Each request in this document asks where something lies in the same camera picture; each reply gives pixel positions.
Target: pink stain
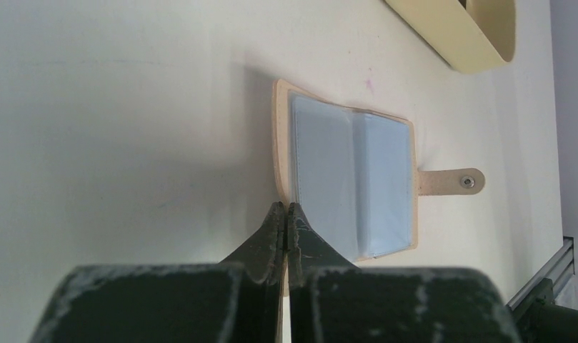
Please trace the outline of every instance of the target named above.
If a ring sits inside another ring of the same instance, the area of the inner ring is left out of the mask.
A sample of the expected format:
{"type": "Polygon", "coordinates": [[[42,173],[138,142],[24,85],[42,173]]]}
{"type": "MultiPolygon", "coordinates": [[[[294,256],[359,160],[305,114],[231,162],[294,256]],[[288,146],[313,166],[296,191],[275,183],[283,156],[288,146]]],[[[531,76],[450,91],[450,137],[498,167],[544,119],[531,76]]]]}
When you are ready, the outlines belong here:
{"type": "Polygon", "coordinates": [[[370,90],[371,94],[375,94],[375,88],[373,87],[371,79],[367,79],[367,82],[365,83],[367,84],[367,89],[370,90]]]}

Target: open wallet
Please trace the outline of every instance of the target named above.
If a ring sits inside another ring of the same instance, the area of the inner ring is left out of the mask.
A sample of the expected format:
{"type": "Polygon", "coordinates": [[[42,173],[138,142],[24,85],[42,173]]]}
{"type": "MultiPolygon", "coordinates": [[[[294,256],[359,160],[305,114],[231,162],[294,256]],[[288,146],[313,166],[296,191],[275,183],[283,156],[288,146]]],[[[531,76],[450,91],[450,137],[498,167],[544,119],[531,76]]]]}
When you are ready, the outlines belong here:
{"type": "Polygon", "coordinates": [[[301,204],[317,233],[351,262],[414,249],[419,196],[484,188],[475,168],[417,170],[406,119],[333,104],[282,79],[272,108],[282,202],[301,204]]]}

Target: white table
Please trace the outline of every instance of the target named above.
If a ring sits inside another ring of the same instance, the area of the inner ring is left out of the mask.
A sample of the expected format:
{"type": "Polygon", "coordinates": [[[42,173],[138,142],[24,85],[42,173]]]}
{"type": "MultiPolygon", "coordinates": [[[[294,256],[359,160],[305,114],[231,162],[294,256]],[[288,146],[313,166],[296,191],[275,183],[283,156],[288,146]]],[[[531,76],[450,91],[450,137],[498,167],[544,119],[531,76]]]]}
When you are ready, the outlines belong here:
{"type": "Polygon", "coordinates": [[[76,264],[217,262],[257,229],[278,77],[413,121],[421,169],[481,169],[362,265],[473,267],[507,301],[562,243],[550,37],[519,1],[514,63],[467,76],[380,0],[0,0],[0,342],[76,264]]]}

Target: leather strap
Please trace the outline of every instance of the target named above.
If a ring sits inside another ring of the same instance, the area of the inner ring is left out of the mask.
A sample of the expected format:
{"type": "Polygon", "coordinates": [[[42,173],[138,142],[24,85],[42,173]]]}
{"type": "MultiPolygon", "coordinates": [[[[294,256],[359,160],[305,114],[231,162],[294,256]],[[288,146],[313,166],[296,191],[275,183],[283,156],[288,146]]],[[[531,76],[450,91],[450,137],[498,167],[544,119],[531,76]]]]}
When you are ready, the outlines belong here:
{"type": "Polygon", "coordinates": [[[418,171],[419,195],[473,195],[486,183],[484,174],[475,168],[418,171]]]}

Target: beige container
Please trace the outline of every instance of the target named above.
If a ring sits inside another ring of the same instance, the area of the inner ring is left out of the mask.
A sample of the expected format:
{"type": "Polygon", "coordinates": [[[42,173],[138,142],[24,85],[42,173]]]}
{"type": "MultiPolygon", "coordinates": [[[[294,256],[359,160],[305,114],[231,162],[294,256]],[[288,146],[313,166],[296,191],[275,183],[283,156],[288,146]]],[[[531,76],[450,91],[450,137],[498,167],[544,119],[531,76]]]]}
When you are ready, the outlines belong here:
{"type": "Polygon", "coordinates": [[[473,74],[514,58],[514,0],[385,1],[457,71],[473,74]]]}

